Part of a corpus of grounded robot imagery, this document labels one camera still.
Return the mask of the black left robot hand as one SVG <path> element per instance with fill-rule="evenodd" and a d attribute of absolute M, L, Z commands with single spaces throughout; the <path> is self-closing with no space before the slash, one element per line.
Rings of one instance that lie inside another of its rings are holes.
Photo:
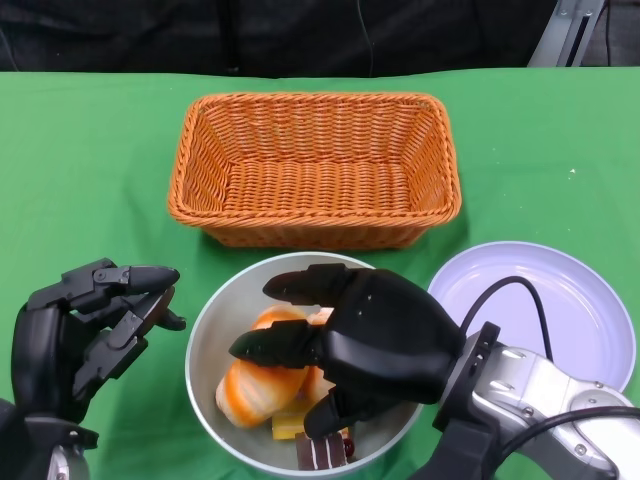
<path fill-rule="evenodd" d="M 104 258 L 32 293 L 12 343 L 18 409 L 80 423 L 98 390 L 144 352 L 153 327 L 185 329 L 169 307 L 179 278 L 170 267 L 119 267 Z"/>

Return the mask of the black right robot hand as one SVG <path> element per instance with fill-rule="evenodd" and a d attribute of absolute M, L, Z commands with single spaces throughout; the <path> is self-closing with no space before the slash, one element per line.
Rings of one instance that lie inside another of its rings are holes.
<path fill-rule="evenodd" d="M 273 277 L 263 292 L 332 310 L 323 325 L 277 322 L 241 335 L 229 349 L 262 367 L 323 371 L 334 386 L 306 414 L 304 429 L 312 439 L 376 417 L 400 401 L 437 403 L 466 342 L 426 290 L 389 270 L 314 264 Z"/>

